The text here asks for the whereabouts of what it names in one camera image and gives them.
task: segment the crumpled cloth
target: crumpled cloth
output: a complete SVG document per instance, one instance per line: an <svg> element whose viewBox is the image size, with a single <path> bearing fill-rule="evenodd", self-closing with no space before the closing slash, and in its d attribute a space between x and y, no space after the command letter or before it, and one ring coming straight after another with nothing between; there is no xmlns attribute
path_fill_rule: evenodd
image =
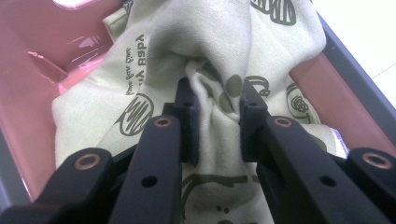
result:
<svg viewBox="0 0 396 224"><path fill-rule="evenodd" d="M271 115L305 123L335 152L332 130L289 77L324 45L306 0L136 0L105 60L53 102L56 163L85 147L117 155L135 145L188 77L201 107L200 158L183 164L182 223L273 223L256 164L241 158L242 83L247 77Z"/></svg>

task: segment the pink container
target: pink container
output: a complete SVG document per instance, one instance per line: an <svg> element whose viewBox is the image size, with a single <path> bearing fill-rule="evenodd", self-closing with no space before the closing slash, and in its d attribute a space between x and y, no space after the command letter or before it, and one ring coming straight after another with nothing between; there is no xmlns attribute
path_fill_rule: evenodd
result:
<svg viewBox="0 0 396 224"><path fill-rule="evenodd" d="M31 199L55 170L52 100L103 59L112 42L102 19L120 6L0 0L0 126Z"/></svg>
<svg viewBox="0 0 396 224"><path fill-rule="evenodd" d="M31 200L55 170L52 100L102 61L112 45L102 19L121 2L95 0L76 10L58 5L0 0L0 127ZM389 131L332 63L321 54L291 74L349 148L374 147L396 156Z"/></svg>

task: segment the black plastic part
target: black plastic part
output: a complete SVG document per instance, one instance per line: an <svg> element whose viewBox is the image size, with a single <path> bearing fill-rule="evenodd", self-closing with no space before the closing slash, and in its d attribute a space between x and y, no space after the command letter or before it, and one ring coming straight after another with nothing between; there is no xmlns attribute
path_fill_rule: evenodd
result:
<svg viewBox="0 0 396 224"><path fill-rule="evenodd" d="M196 166L199 160L199 102L186 77L178 82L173 115L180 120L181 125L181 159Z"/></svg>
<svg viewBox="0 0 396 224"><path fill-rule="evenodd" d="M87 148L76 152L52 175L34 203L9 208L0 216L0 223L103 223L106 214L88 211L96 206L94 197L106 183L111 164L106 150Z"/></svg>
<svg viewBox="0 0 396 224"><path fill-rule="evenodd" d="M122 175L128 171L129 163L131 162L134 152L136 151L136 145L130 147L113 158L114 164L111 166L112 175Z"/></svg>
<svg viewBox="0 0 396 224"><path fill-rule="evenodd" d="M387 135L390 142L396 146L395 107L374 84L330 26L321 17L319 18L327 38L327 44L323 50L324 55Z"/></svg>
<svg viewBox="0 0 396 224"><path fill-rule="evenodd" d="M396 223L396 159L371 149L351 150L344 171Z"/></svg>
<svg viewBox="0 0 396 224"><path fill-rule="evenodd" d="M344 170L344 165L345 165L345 163L346 163L346 159L344 159L344 158L341 158L341 157L337 157L337 156L334 156L333 154L331 154L331 153L327 153L327 155L330 157L330 158L332 158L332 160L335 162L335 163L337 163L337 165L342 169L342 170Z"/></svg>
<svg viewBox="0 0 396 224"><path fill-rule="evenodd" d="M10 206L28 203L29 195L0 131L0 214Z"/></svg>
<svg viewBox="0 0 396 224"><path fill-rule="evenodd" d="M173 112L174 112L174 103L163 104L162 115L173 115Z"/></svg>
<svg viewBox="0 0 396 224"><path fill-rule="evenodd" d="M271 117L262 131L277 167L257 174L275 223L390 223L295 120Z"/></svg>
<svg viewBox="0 0 396 224"><path fill-rule="evenodd" d="M179 223L180 147L176 118L146 123L109 223Z"/></svg>
<svg viewBox="0 0 396 224"><path fill-rule="evenodd" d="M257 146L263 146L260 132L265 120L270 116L268 106L256 92L251 83L245 78L240 99L241 119L241 152L244 162L256 162L262 157L263 150L257 150Z"/></svg>

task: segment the hole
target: hole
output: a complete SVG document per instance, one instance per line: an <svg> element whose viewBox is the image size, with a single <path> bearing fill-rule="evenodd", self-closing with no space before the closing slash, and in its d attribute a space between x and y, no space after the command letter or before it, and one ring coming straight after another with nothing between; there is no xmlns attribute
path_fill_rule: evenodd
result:
<svg viewBox="0 0 396 224"><path fill-rule="evenodd" d="M323 175L319 178L320 182L328 187L335 187L337 183L331 177Z"/></svg>
<svg viewBox="0 0 396 224"><path fill-rule="evenodd" d="M391 161L375 153L366 152L362 155L362 157L365 162L379 169L388 170L393 167Z"/></svg>
<svg viewBox="0 0 396 224"><path fill-rule="evenodd" d="M88 170L96 166L101 160L98 154L85 154L75 161L75 168L78 170Z"/></svg>
<svg viewBox="0 0 396 224"><path fill-rule="evenodd" d="M167 126L171 125L172 124L172 120L170 120L170 119L157 119L157 120L155 120L154 124L157 127L164 128L164 127L167 127Z"/></svg>
<svg viewBox="0 0 396 224"><path fill-rule="evenodd" d="M275 119L274 123L278 126L282 126L284 128L288 128L291 126L291 122L288 119Z"/></svg>
<svg viewBox="0 0 396 224"><path fill-rule="evenodd" d="M150 175L142 179L142 186L144 188L151 188L157 184L157 177Z"/></svg>

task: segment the white fabric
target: white fabric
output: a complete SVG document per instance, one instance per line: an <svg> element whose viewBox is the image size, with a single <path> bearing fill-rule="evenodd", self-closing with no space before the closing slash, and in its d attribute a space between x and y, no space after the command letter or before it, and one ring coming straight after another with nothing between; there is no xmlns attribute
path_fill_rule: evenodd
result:
<svg viewBox="0 0 396 224"><path fill-rule="evenodd" d="M201 107L200 160L183 164L182 221L272 223L255 164L240 156L242 80L249 77L272 115L292 118L288 72L324 44L306 0L136 0L104 62L53 102L56 163L85 147L116 155L136 144L144 121L160 115L188 77ZM319 129L334 145L332 132Z"/></svg>

